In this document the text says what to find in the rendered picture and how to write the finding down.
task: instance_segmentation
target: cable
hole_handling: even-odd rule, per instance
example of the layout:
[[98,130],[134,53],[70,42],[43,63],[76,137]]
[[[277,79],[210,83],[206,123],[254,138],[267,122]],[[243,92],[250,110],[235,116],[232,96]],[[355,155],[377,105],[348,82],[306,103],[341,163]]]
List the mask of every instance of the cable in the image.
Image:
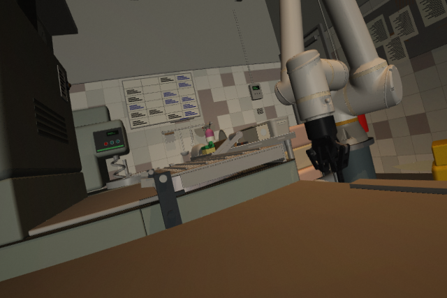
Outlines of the cable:
[[235,16],[236,26],[237,26],[237,31],[239,32],[239,38],[240,38],[240,42],[241,42],[241,44],[242,44],[242,50],[244,51],[245,63],[247,64],[247,68],[249,69],[250,80],[251,80],[251,83],[253,84],[253,77],[251,76],[250,65],[249,65],[249,59],[248,59],[248,57],[247,57],[247,52],[246,52],[246,50],[245,50],[244,40],[242,40],[242,34],[241,34],[241,32],[240,32],[239,22],[237,21],[236,10],[233,10],[233,14],[234,14],[234,16]]
[[323,16],[324,25],[326,25],[326,30],[328,31],[330,43],[332,44],[332,48],[334,50],[335,58],[338,60],[337,51],[335,50],[334,41],[332,40],[332,34],[330,33],[329,27],[328,27],[328,23],[326,22],[326,19],[324,18],[323,8],[321,7],[320,0],[317,0],[317,1],[318,1],[318,6],[320,6],[321,15]]

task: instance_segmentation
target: tiled wall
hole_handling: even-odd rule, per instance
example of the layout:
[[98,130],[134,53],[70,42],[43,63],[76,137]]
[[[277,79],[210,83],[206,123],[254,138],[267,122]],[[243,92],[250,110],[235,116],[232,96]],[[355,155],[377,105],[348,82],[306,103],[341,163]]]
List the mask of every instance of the tiled wall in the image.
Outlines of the tiled wall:
[[[370,0],[360,7],[363,16],[390,0]],[[346,62],[335,31],[330,28],[339,59]],[[377,173],[431,172],[432,141],[447,138],[447,45],[396,65],[404,98],[388,110],[367,114]],[[396,168],[415,162],[419,170]]]
[[[73,85],[70,90],[70,99],[73,110],[106,105],[112,120],[123,121],[128,134],[131,152],[122,156],[126,159],[130,173],[138,173],[152,167],[165,167],[171,163],[188,161],[188,156],[181,156],[184,149],[191,150],[191,135],[189,130],[175,132],[175,139],[162,135],[162,131],[174,130],[187,126],[202,126],[205,122],[213,123],[213,130],[223,130],[227,135],[247,126],[254,125],[268,119],[288,116],[290,126],[296,125],[295,116],[291,106],[282,105],[274,94],[274,86],[280,79],[280,63],[254,64],[250,66],[232,66],[228,68],[213,68],[193,71],[193,81],[197,91],[201,117],[191,121],[175,124],[163,124],[131,130],[129,116],[126,113],[126,103],[122,81],[107,80]],[[248,83],[251,82],[250,73],[254,82],[260,82],[264,98],[252,101]],[[204,132],[199,127],[193,127],[194,144],[204,143]],[[110,165],[108,159],[109,175],[112,178],[116,167]]]

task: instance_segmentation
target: dark notice board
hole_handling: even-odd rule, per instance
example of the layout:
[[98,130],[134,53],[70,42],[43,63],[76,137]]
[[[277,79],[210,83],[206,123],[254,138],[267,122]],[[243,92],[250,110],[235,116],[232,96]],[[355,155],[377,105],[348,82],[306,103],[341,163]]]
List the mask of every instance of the dark notice board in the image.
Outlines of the dark notice board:
[[[405,6],[410,7],[414,23],[419,31],[418,35],[404,42],[410,59],[447,44],[447,18],[425,27],[416,0],[390,0],[388,3],[366,15],[364,17],[365,23],[368,23],[383,14],[386,26],[391,34],[394,31],[389,17],[398,10],[403,9]],[[387,59],[383,46],[377,48],[377,54],[382,59]]]

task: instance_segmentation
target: yellow box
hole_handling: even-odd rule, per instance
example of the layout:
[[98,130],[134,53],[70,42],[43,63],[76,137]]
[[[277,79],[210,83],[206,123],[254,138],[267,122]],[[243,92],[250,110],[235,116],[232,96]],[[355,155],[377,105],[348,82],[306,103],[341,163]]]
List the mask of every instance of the yellow box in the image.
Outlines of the yellow box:
[[432,174],[435,181],[447,181],[447,165],[432,165]]
[[204,150],[202,150],[202,155],[214,153],[215,151],[216,151],[216,148],[204,149]]
[[432,152],[434,164],[437,166],[447,165],[447,139],[433,141]]

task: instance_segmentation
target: control panel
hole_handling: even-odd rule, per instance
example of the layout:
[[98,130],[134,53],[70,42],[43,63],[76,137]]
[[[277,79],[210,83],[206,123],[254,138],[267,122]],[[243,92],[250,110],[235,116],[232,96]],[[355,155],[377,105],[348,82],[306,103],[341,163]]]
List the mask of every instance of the control panel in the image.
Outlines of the control panel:
[[258,100],[263,98],[263,91],[259,83],[249,84],[249,91],[252,100]]
[[97,153],[124,147],[122,128],[93,132],[93,139],[95,141],[95,149]]

